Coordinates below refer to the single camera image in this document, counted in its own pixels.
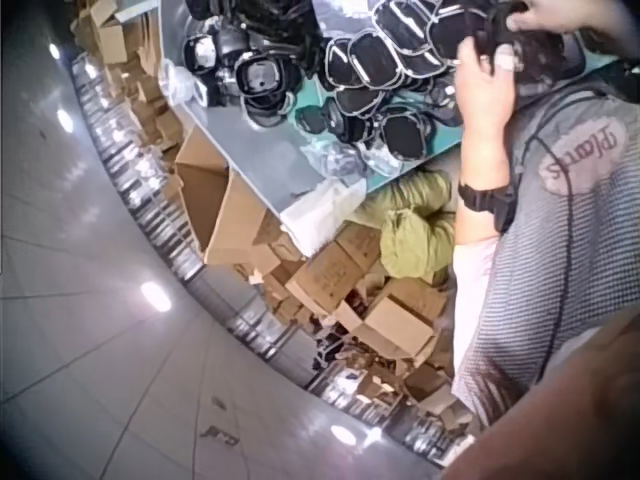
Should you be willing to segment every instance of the green cloth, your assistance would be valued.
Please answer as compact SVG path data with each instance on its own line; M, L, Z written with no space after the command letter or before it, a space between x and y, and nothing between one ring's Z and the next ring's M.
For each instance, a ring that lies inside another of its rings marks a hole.
M414 210L389 212L382 226L381 261L396 278L428 278L453 259L455 215L424 219Z
M451 197L451 182L441 173L416 171L368 195L349 220L382 228L388 212L413 209L427 218L444 207Z
M438 172L417 171L367 196L350 220L382 230L381 261L396 278L427 278L453 259L451 182Z

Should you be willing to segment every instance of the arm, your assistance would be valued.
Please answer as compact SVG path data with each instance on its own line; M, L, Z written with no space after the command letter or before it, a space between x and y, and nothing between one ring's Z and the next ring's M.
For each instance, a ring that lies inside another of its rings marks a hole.
M636 12L627 5L637 0L526 0L530 10L509 17L516 30L549 30L566 33L581 28L604 35L612 53L632 60L640 58L640 29Z
M504 187L510 178L504 131L515 105L513 49L507 45L498 49L493 75L488 62L478 58L472 38L462 42L458 57L456 95L465 126L460 182L475 190ZM459 202L456 245L499 235L493 214L474 212Z

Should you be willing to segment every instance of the black cable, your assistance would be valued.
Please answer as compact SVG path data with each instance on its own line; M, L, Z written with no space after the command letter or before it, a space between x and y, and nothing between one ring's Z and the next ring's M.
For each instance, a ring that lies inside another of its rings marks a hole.
M573 258L572 258L572 245L573 245L573 185L571 184L571 177L569 176L569 169L566 165L562 163L560 158L553 152L553 150L547 145L544 140L542 140L538 134L535 134L532 137L534 140L537 140L542 148L546 150L546 152L551 156L553 161L558 165L560 171L564 175L564 178L567 182L567 262L564 271L564 280L562 284L562 291L560 292L560 307L558 309L558 316L553 324L553 330L551 332L551 339L549 341L549 345L547 345L547 351L545 352L542 365L540 367L540 372L538 373L538 378L536 379L536 383L542 380L544 376L547 365L549 364L549 360L551 359L551 355L553 355L553 350L555 348L556 338L558 336L558 331L560 330L560 324L562 323L562 317L564 316L564 307L567 301L567 296L569 295L569 277L571 276L571 270L573 267Z

